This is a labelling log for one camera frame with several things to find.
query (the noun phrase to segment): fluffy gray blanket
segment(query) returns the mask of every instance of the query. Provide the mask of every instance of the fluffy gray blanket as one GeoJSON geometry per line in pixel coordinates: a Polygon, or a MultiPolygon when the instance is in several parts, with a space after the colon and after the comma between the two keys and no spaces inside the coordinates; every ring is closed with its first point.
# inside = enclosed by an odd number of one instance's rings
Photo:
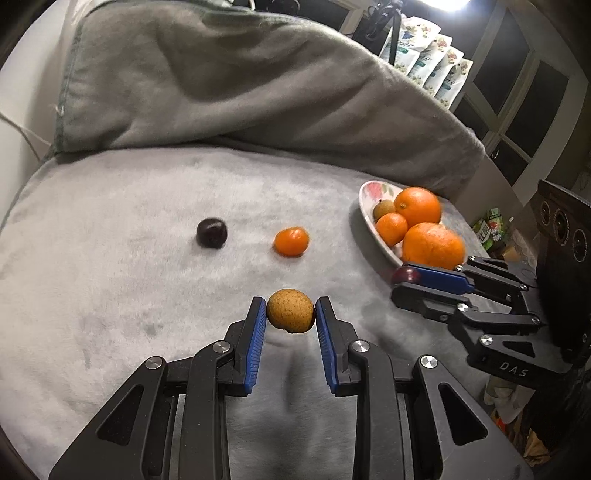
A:
{"type": "MultiPolygon", "coordinates": [[[[374,176],[453,197],[483,155],[389,65],[313,22],[112,2],[78,30],[59,110],[54,158],[0,235],[0,423],[41,478],[145,358],[192,356],[286,287],[328,295],[361,337],[431,353],[479,393],[445,325],[390,302],[392,265],[356,206],[374,176]],[[220,251],[194,242],[207,216],[227,221],[220,251]],[[279,257],[273,237],[293,225],[310,247],[279,257]]],[[[228,430],[237,480],[350,477],[355,401],[330,395],[314,330],[268,328],[228,430]]]]}

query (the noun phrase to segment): floral packaging bag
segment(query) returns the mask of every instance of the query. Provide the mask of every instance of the floral packaging bag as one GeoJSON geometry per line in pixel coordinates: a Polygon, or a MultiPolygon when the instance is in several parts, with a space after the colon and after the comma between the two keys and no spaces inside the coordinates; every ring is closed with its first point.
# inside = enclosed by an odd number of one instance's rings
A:
{"type": "Polygon", "coordinates": [[[473,61],[471,60],[461,60],[457,65],[453,66],[445,77],[445,80],[443,80],[441,88],[435,94],[435,99],[443,108],[449,109],[457,94],[460,93],[460,90],[466,83],[472,63],[473,61]]]}
{"type": "Polygon", "coordinates": [[[424,18],[403,18],[396,48],[394,68],[407,75],[421,52],[435,39],[441,27],[424,18]]]}
{"type": "Polygon", "coordinates": [[[431,44],[420,53],[418,60],[409,72],[408,77],[414,83],[422,87],[439,62],[444,56],[446,56],[451,44],[451,37],[436,35],[435,40],[433,40],[431,44]]]}
{"type": "Polygon", "coordinates": [[[464,56],[464,53],[459,51],[457,48],[450,47],[445,53],[445,56],[435,67],[435,70],[431,72],[427,81],[423,85],[423,88],[427,91],[430,96],[435,96],[437,91],[441,88],[443,80],[445,80],[447,74],[464,56]]]}

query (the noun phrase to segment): snack bag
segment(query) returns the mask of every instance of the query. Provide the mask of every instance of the snack bag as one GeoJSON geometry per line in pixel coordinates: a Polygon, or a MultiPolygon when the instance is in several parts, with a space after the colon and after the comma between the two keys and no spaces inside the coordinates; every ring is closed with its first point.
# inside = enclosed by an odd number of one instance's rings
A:
{"type": "Polygon", "coordinates": [[[462,59],[463,56],[464,52],[459,51],[457,48],[450,47],[448,49],[445,56],[435,67],[435,70],[429,75],[425,85],[423,85],[423,88],[430,96],[435,96],[437,91],[441,88],[441,84],[443,83],[443,80],[445,80],[449,71],[462,59]]]}
{"type": "Polygon", "coordinates": [[[491,237],[493,241],[497,242],[502,240],[505,226],[501,211],[498,208],[491,208],[487,211],[485,218],[488,227],[491,229],[491,237]]]}
{"type": "Polygon", "coordinates": [[[435,70],[435,67],[437,67],[437,64],[445,56],[451,44],[451,37],[436,35],[435,40],[420,53],[408,77],[422,87],[429,78],[429,75],[435,70]]]}
{"type": "Polygon", "coordinates": [[[460,93],[460,90],[466,83],[472,63],[473,61],[471,60],[460,60],[457,65],[452,67],[445,80],[443,80],[441,88],[435,94],[435,98],[443,108],[449,109],[457,94],[460,93]]]}
{"type": "Polygon", "coordinates": [[[476,222],[476,224],[472,227],[474,233],[478,237],[478,241],[482,244],[484,250],[488,251],[492,244],[494,243],[491,237],[491,229],[488,224],[484,221],[484,219],[480,219],[476,222]]]}
{"type": "MultiPolygon", "coordinates": [[[[394,68],[407,75],[415,62],[418,60],[421,52],[427,48],[439,33],[439,25],[419,17],[403,18],[400,25],[400,34],[398,36],[398,45],[396,48],[396,61],[394,68]]],[[[386,43],[392,41],[392,30],[386,43]]],[[[380,57],[386,61],[386,49],[382,51],[380,57]]]]}

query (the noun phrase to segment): green package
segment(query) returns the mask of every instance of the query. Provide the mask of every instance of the green package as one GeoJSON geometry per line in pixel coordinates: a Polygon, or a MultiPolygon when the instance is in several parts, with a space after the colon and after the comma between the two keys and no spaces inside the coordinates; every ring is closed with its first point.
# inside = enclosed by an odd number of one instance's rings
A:
{"type": "Polygon", "coordinates": [[[503,223],[501,211],[498,208],[491,208],[489,211],[487,211],[485,218],[486,223],[491,229],[492,240],[495,242],[502,240],[505,225],[503,223]]]}
{"type": "Polygon", "coordinates": [[[492,236],[491,236],[491,229],[488,224],[484,221],[484,219],[480,219],[477,223],[472,227],[474,233],[478,237],[478,240],[484,247],[484,250],[487,250],[492,247],[494,243],[492,236]]]}

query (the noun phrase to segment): brown round fruit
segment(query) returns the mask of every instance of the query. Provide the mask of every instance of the brown round fruit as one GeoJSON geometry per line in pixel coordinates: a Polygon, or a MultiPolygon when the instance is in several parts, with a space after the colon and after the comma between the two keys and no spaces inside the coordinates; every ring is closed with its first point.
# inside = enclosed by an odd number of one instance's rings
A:
{"type": "Polygon", "coordinates": [[[379,203],[374,207],[374,222],[377,222],[386,213],[394,213],[396,207],[392,200],[380,200],[379,203]]]}
{"type": "Polygon", "coordinates": [[[316,312],[312,301],[299,290],[276,291],[267,302],[267,318],[275,328],[304,333],[312,328],[316,312]]]}

